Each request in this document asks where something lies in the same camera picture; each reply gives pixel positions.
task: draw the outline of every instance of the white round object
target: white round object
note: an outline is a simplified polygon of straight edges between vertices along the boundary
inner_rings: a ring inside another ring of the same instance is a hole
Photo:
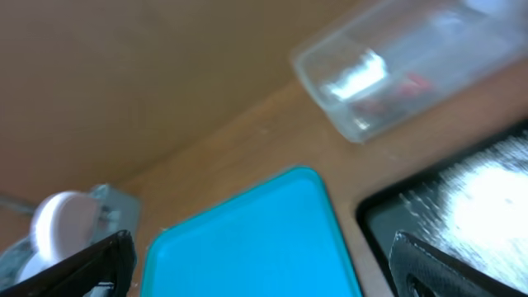
[[[31,241],[39,257],[52,266],[88,246],[98,200],[65,191],[48,197],[31,221]]]

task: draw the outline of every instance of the plastic lid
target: plastic lid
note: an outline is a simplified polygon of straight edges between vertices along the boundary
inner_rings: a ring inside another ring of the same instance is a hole
[[[317,173],[296,168],[160,235],[142,296],[361,296]]]

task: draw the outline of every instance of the wooden desk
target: wooden desk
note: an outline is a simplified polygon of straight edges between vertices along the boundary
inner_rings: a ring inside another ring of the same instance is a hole
[[[367,144],[350,144],[297,81],[188,149],[120,184],[143,201],[130,293],[165,228],[295,164],[328,186],[362,289],[391,295],[353,216],[369,194],[526,117],[528,61],[514,65]]]

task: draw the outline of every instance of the turquoise tray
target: turquoise tray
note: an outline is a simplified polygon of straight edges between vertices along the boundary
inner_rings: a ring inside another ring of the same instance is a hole
[[[361,296],[318,174],[296,167],[162,233],[143,297]]]

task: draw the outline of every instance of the wooden wall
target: wooden wall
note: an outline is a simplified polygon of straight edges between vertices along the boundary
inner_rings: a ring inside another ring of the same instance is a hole
[[[0,191],[146,168],[286,84],[290,50],[357,1],[1,1]]]

